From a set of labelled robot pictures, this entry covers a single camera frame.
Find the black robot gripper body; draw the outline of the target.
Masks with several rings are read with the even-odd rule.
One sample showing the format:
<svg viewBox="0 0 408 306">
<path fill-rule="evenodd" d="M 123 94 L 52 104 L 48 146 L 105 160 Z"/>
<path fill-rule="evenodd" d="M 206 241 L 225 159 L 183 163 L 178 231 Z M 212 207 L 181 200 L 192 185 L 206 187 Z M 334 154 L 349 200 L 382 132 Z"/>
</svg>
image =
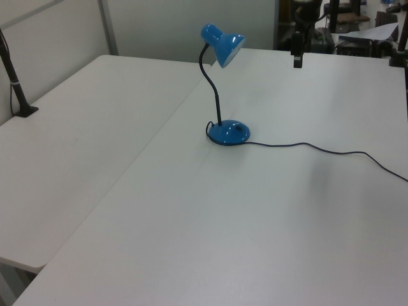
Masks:
<svg viewBox="0 0 408 306">
<path fill-rule="evenodd" d="M 322 0 L 293 1 L 296 22 L 317 22 L 320 18 Z"/>
</svg>

